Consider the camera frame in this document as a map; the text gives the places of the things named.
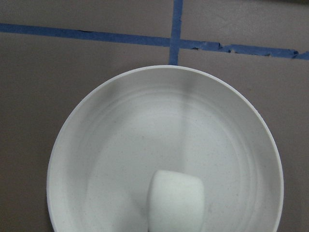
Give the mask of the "beige round plate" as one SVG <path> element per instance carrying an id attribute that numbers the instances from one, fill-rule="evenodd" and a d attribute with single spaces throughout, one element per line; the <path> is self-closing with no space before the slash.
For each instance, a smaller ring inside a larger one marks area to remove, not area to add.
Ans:
<path id="1" fill-rule="evenodd" d="M 200 178 L 205 232 L 275 232 L 284 196 L 278 149 L 238 91 L 202 71 L 156 65 L 90 92 L 55 141 L 47 203 L 56 232 L 146 232 L 157 170 Z"/>

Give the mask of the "white steamed bun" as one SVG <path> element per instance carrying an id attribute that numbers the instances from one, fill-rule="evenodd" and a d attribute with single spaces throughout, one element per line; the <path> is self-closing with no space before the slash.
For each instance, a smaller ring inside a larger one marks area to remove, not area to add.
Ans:
<path id="1" fill-rule="evenodd" d="M 158 170 L 147 194 L 148 231 L 199 232 L 204 223 L 205 190 L 191 175 Z"/>

